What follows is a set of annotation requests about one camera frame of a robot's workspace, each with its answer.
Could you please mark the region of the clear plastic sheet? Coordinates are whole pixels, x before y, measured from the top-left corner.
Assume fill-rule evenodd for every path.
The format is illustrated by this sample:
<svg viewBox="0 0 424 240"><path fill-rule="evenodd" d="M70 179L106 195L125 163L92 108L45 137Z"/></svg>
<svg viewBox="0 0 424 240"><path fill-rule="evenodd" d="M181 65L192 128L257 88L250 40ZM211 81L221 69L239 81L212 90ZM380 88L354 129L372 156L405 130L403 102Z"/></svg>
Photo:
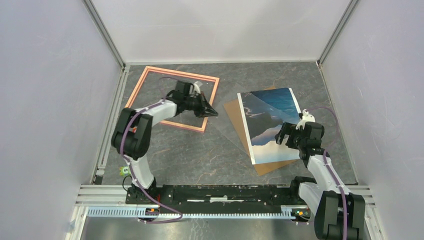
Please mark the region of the clear plastic sheet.
<svg viewBox="0 0 424 240"><path fill-rule="evenodd" d="M242 149L242 143L236 131L231 123L229 117L227 116L226 111L224 110L223 104L235 99L237 93L250 92L247 88L243 87L241 84L234 83L229 86L228 90L225 90L223 94L219 97L217 103L213 105L216 111L219 113L217 117L211 117L210 123L225 136L229 141L231 141L235 146L240 148L244 153L245 150Z"/></svg>

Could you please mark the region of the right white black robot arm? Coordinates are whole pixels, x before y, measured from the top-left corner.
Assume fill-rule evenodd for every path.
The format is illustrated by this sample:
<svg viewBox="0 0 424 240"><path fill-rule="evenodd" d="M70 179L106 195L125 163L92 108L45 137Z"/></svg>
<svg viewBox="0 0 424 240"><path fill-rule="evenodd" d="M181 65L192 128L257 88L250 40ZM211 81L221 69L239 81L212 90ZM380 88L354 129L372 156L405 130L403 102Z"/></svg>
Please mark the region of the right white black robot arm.
<svg viewBox="0 0 424 240"><path fill-rule="evenodd" d="M313 175L289 189L295 204L306 202L314 216L313 225L319 240L362 240L366 202L353 193L336 173L328 151L321 146L323 125L306 121L300 125L284 122L275 141L299 151L299 158Z"/></svg>

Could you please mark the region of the orange picture frame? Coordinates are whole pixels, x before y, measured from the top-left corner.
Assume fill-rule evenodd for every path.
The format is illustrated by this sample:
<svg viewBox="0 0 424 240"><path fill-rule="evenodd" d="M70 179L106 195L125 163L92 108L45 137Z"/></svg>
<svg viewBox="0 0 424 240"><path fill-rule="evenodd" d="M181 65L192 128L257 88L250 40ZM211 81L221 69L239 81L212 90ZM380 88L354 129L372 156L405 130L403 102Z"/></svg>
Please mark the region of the orange picture frame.
<svg viewBox="0 0 424 240"><path fill-rule="evenodd" d="M175 89L177 80L191 84L197 83L199 86L197 90L203 93L210 105L213 104L220 81L218 77L146 66L125 107L141 109L158 102ZM184 130L204 133L207 122L208 118L196 117L186 110L178 116L162 120L160 123Z"/></svg>

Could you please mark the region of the mountain landscape photo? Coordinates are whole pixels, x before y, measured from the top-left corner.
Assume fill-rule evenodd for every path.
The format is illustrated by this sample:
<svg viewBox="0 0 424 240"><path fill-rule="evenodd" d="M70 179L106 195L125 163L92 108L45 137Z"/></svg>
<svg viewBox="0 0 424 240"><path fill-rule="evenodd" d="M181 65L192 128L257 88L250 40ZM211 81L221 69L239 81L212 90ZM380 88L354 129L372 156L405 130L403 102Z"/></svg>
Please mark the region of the mountain landscape photo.
<svg viewBox="0 0 424 240"><path fill-rule="evenodd" d="M240 92L237 100L253 165L299 159L299 151L286 146L287 135L280 144L275 139L284 123L300 121L301 109L290 87Z"/></svg>

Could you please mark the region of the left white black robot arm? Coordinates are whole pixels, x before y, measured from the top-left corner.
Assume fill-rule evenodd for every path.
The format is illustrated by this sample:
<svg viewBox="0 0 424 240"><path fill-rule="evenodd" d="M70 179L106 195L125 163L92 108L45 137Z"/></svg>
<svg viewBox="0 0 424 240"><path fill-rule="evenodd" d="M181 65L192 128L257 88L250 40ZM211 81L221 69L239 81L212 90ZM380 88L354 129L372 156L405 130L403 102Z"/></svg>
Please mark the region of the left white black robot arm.
<svg viewBox="0 0 424 240"><path fill-rule="evenodd" d="M137 196L145 204L151 204L157 198L157 190L153 187L155 177L147 159L153 127L185 111L193 112L197 118L219 115L207 101L200 86L199 82L177 80L175 88L158 102L136 109L125 107L118 116L111 146L124 159L132 184L139 188Z"/></svg>

